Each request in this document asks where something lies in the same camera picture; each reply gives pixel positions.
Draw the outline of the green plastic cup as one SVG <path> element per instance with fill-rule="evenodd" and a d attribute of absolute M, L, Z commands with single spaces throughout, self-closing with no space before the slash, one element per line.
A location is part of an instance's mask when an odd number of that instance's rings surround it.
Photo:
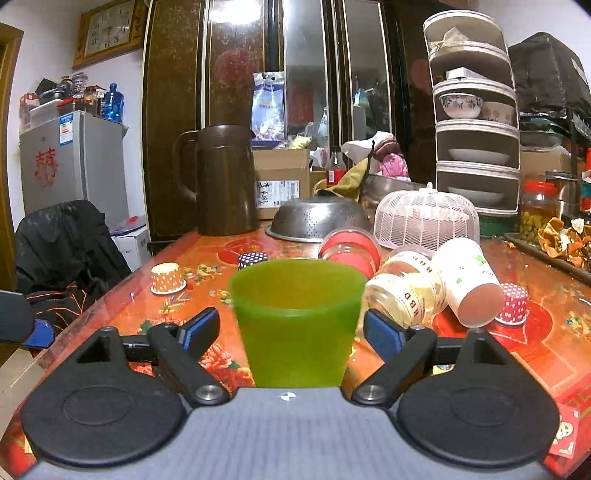
<path fill-rule="evenodd" d="M 259 388 L 339 387 L 367 278 L 320 259 L 276 259 L 229 281 L 245 355 Z"/>

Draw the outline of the clear HBD cup lower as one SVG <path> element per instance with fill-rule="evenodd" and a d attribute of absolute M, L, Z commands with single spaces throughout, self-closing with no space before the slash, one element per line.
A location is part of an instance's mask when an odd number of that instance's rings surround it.
<path fill-rule="evenodd" d="M 366 283 L 360 322 L 376 309 L 403 328 L 428 324 L 448 306 L 446 295 L 446 285 L 436 273 L 381 273 Z"/>

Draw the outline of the navy polka dot cupcake liner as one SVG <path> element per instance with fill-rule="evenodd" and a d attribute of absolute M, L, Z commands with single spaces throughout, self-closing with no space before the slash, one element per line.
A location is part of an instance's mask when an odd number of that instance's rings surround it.
<path fill-rule="evenodd" d="M 263 251 L 242 253 L 238 256 L 238 269 L 242 270 L 249 266 L 256 265 L 257 263 L 262 263 L 268 258 L 269 257 L 267 257 L 266 253 Z"/>

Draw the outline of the white mesh food cover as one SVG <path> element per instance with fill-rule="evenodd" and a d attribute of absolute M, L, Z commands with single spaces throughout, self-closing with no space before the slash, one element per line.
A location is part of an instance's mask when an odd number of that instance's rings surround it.
<path fill-rule="evenodd" d="M 386 195 L 377 206 L 373 233 L 385 248 L 415 245 L 435 252 L 455 238 L 479 243 L 480 219 L 470 200 L 429 184 Z"/>

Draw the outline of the red polka dot cupcake liner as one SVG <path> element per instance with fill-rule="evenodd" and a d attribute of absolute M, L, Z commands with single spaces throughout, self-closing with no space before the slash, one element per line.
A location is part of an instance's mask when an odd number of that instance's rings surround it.
<path fill-rule="evenodd" d="M 524 324 L 529 315 L 527 288 L 513 283 L 502 283 L 501 288 L 505 297 L 504 306 L 495 320 L 512 327 Z"/>

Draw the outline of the silver refrigerator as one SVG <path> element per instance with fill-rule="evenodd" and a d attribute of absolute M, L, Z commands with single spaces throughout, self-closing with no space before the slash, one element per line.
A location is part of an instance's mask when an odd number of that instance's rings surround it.
<path fill-rule="evenodd" d="M 129 216 L 123 157 L 127 128 L 76 111 L 20 137 L 24 210 L 87 200 L 116 227 Z"/>

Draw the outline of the red label soda bottle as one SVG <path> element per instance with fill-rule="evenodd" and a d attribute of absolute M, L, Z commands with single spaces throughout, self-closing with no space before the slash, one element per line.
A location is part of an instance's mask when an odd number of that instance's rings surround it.
<path fill-rule="evenodd" d="M 327 170 L 328 187 L 335 186 L 341 181 L 342 177 L 346 174 L 346 171 L 348 171 L 346 162 L 344 158 L 342 158 L 341 148 L 332 146 L 325 169 Z"/>

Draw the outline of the cardboard box with label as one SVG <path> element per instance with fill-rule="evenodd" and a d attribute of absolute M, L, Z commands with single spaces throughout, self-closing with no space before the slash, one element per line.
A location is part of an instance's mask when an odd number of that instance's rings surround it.
<path fill-rule="evenodd" d="M 307 150 L 273 149 L 253 152 L 256 167 L 256 208 L 259 220 L 271 220 L 280 206 L 311 196 Z"/>

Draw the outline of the tray of dried orange peels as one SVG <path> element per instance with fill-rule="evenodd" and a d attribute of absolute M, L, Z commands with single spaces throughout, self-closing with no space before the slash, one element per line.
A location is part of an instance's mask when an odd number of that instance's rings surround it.
<path fill-rule="evenodd" d="M 583 218 L 564 223 L 526 216 L 517 233 L 504 239 L 521 251 L 590 285 L 590 225 Z"/>

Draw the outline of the glass jar red lid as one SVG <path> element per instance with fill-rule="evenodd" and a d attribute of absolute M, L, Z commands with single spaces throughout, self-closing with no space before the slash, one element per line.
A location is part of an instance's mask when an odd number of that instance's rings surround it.
<path fill-rule="evenodd" d="M 558 190 L 546 181 L 528 180 L 523 184 L 520 203 L 520 238 L 536 244 L 538 231 L 558 213 Z"/>

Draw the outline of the red fu envelope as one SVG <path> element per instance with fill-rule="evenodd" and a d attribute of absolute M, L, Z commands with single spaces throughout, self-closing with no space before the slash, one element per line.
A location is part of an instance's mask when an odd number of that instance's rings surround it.
<path fill-rule="evenodd" d="M 559 427 L 549 454 L 573 459 L 579 430 L 579 412 L 573 407 L 559 404 Z"/>

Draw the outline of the blue water bottle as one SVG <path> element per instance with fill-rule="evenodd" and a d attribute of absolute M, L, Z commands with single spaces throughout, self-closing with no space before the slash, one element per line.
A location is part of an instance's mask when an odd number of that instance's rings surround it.
<path fill-rule="evenodd" d="M 103 97 L 102 117 L 113 122 L 123 121 L 124 95 L 118 90 L 116 83 L 109 85 Z"/>

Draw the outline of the steel pot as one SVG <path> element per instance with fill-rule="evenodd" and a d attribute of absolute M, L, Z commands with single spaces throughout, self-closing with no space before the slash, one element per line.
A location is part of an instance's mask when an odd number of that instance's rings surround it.
<path fill-rule="evenodd" d="M 545 179 L 558 191 L 559 216 L 574 219 L 580 213 L 580 180 L 572 173 L 547 171 Z"/>

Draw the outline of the white tiered dish rack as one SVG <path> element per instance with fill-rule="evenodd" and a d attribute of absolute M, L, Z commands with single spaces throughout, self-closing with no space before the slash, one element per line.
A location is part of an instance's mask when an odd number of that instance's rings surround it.
<path fill-rule="evenodd" d="M 435 115 L 436 187 L 485 216 L 514 217 L 520 202 L 515 80 L 501 27 L 471 10 L 423 24 Z"/>

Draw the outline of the dark wooden glass cabinet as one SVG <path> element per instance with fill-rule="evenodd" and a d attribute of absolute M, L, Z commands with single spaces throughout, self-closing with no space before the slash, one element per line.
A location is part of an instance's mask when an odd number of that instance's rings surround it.
<path fill-rule="evenodd" d="M 435 123 L 423 24 L 441 1 L 152 1 L 143 59 L 142 157 L 155 243 L 197 224 L 173 176 L 187 131 L 240 125 L 257 73 L 283 74 L 284 130 L 322 147 L 389 130 L 411 178 L 434 179 Z"/>

